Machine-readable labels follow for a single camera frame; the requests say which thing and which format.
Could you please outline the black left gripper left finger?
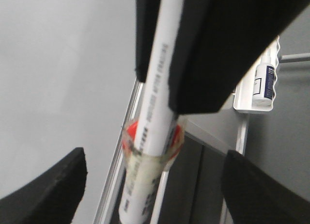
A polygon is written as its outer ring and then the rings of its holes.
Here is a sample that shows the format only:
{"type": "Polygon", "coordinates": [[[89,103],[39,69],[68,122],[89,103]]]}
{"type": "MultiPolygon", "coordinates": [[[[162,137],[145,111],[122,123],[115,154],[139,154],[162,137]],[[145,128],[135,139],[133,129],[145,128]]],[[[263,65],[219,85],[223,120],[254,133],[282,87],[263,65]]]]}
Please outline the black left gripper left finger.
{"type": "Polygon", "coordinates": [[[2,224],[70,224],[87,180],[84,149],[77,147],[17,191],[0,200],[2,224]]]}

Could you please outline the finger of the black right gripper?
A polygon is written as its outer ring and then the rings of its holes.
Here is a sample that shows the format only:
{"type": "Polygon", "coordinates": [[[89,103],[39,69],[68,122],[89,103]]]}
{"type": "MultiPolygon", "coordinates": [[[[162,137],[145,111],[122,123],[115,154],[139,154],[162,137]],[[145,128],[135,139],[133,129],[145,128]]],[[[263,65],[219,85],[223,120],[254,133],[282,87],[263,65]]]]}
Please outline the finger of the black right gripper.
{"type": "Polygon", "coordinates": [[[136,77],[145,83],[160,0],[136,0],[136,77]]]}
{"type": "Polygon", "coordinates": [[[177,114],[219,111],[267,46],[310,0],[185,0],[170,66],[177,114]]]}

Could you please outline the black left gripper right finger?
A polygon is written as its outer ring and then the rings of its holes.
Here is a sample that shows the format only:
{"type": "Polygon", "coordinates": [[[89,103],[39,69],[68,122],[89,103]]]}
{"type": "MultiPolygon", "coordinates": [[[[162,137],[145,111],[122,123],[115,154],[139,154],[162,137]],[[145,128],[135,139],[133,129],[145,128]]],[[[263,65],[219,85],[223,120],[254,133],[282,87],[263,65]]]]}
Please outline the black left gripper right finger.
{"type": "Polygon", "coordinates": [[[242,154],[225,157],[221,191],[235,224],[308,224],[310,203],[271,178],[242,154]]]}

